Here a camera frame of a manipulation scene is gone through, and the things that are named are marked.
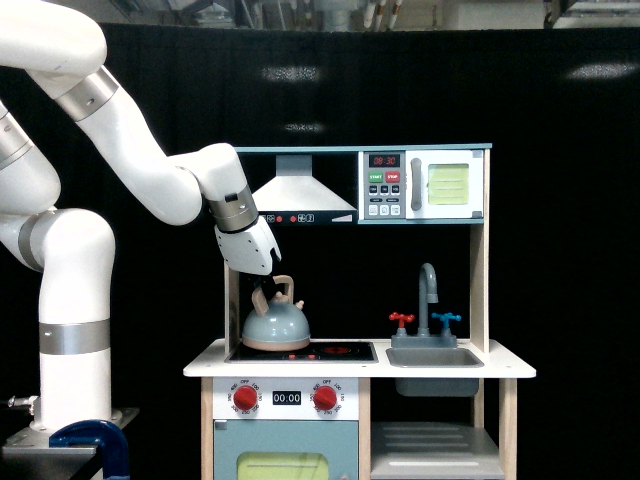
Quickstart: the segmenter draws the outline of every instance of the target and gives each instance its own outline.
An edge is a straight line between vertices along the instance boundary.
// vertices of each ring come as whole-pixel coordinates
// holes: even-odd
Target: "red faucet handle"
[[[405,322],[411,323],[415,319],[416,319],[415,315],[403,315],[398,312],[393,312],[391,315],[389,315],[389,320],[391,320],[392,322],[395,320],[398,321],[398,328],[404,328]]]

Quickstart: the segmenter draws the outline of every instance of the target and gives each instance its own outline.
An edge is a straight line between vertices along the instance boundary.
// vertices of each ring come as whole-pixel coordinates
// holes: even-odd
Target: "white countertop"
[[[495,340],[489,353],[482,353],[468,339],[458,339],[458,348],[466,348],[483,363],[482,367],[396,367],[389,363],[386,350],[390,339],[363,339],[372,342],[377,362],[234,362],[225,363],[224,339],[213,342],[187,365],[187,377],[358,377],[358,378],[533,378],[536,371]]]

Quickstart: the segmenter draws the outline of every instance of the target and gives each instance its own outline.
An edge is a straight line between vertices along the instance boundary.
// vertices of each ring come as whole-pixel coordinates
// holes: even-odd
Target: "oven knob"
[[[318,387],[316,393],[313,395],[313,403],[318,410],[331,410],[338,403],[338,397],[336,391],[326,385]]]
[[[233,403],[240,410],[251,410],[258,403],[258,392],[249,385],[243,385],[233,394]]]

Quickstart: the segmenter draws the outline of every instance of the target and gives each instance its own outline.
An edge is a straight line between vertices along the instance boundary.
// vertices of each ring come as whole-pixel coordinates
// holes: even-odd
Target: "blue faucet handle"
[[[460,315],[454,315],[451,312],[449,312],[449,313],[432,313],[431,314],[431,318],[439,319],[442,322],[442,327],[443,328],[449,328],[449,321],[450,320],[455,320],[456,322],[459,322],[460,320],[462,320],[462,317]]]

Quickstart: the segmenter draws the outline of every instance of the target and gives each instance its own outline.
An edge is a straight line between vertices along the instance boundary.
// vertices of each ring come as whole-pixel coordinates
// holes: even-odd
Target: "sink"
[[[394,367],[482,367],[484,363],[466,348],[388,348]],[[405,397],[473,397],[477,378],[396,378],[396,391]]]
[[[389,348],[389,363],[394,367],[483,367],[466,348]]]

